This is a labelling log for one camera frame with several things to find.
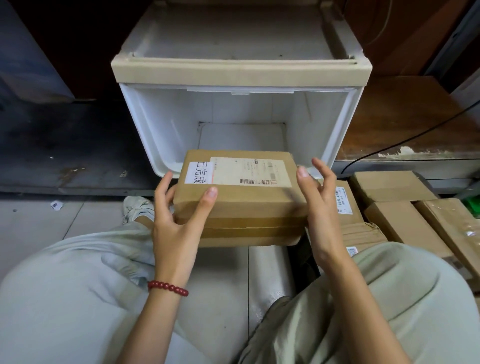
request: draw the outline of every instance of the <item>shoe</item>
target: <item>shoe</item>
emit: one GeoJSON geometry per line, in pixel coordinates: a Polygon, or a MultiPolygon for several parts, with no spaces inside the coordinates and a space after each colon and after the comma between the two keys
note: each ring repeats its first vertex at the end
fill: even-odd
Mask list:
{"type": "Polygon", "coordinates": [[[132,222],[139,216],[155,220],[155,208],[152,201],[144,197],[128,196],[123,200],[123,224],[132,222]]]}

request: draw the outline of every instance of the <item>storage bin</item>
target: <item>storage bin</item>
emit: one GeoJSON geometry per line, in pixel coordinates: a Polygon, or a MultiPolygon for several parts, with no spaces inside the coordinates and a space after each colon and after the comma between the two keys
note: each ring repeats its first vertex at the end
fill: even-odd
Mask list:
{"type": "Polygon", "coordinates": [[[189,149],[288,151],[332,165],[372,71],[331,2],[150,6],[112,68],[155,173],[189,149]]]}

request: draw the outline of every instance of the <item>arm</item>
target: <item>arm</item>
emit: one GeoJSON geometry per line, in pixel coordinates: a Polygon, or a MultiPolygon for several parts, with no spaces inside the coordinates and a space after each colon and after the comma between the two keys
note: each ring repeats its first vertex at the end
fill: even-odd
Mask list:
{"type": "Polygon", "coordinates": [[[335,199],[336,175],[319,159],[312,162],[324,177],[323,187],[304,167],[298,169],[297,179],[309,208],[313,256],[329,278],[350,359],[353,363],[410,363],[343,244],[335,199]]]}
{"type": "MultiPolygon", "coordinates": [[[[185,288],[197,257],[200,236],[217,196],[209,188],[185,225],[177,225],[168,207],[173,202],[175,186],[169,172],[155,191],[155,222],[152,239],[155,254],[155,280],[185,288]]],[[[152,289],[142,313],[128,336],[117,363],[164,363],[182,297],[176,293],[152,289]]]]}

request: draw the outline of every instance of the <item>hand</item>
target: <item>hand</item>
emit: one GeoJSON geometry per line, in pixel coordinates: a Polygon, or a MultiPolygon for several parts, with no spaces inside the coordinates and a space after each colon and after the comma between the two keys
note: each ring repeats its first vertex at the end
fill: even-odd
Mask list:
{"type": "Polygon", "coordinates": [[[168,172],[155,190],[155,221],[152,229],[155,280],[184,288],[192,273],[200,236],[215,204],[218,189],[210,187],[200,199],[190,221],[185,225],[177,225],[169,210],[177,187],[168,190],[171,180],[172,172],[168,172]]]}
{"type": "Polygon", "coordinates": [[[297,181],[307,200],[313,257],[317,265],[327,271],[350,256],[343,244],[336,207],[336,175],[318,158],[313,158],[312,164],[323,176],[324,185],[314,180],[305,167],[297,169],[297,181]]]}

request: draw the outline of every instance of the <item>fingernail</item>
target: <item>fingernail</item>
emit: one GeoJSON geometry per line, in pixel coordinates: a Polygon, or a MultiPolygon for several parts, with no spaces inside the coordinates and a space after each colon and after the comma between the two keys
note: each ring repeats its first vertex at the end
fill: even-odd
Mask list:
{"type": "Polygon", "coordinates": [[[207,191],[208,197],[216,197],[217,194],[218,194],[218,189],[216,187],[210,187],[207,191]]]}
{"type": "Polygon", "coordinates": [[[309,176],[309,173],[307,171],[307,169],[304,167],[304,166],[300,166],[299,167],[299,175],[301,177],[308,177],[309,176]]]}

